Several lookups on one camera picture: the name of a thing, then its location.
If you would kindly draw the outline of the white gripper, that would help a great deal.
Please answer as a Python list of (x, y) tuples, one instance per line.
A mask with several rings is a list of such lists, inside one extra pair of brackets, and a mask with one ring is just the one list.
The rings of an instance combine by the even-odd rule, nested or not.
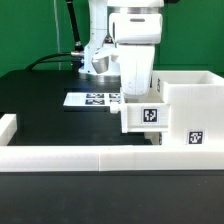
[(155, 45), (162, 35), (162, 15), (111, 13), (109, 33), (113, 57), (120, 66), (121, 90), (126, 98), (145, 97), (150, 88)]

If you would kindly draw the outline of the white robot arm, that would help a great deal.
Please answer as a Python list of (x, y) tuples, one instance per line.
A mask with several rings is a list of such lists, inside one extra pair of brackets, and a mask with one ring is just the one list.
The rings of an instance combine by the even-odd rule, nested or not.
[(125, 97), (145, 97), (162, 36), (163, 6), (164, 0), (89, 0), (90, 40), (80, 76), (117, 77)]

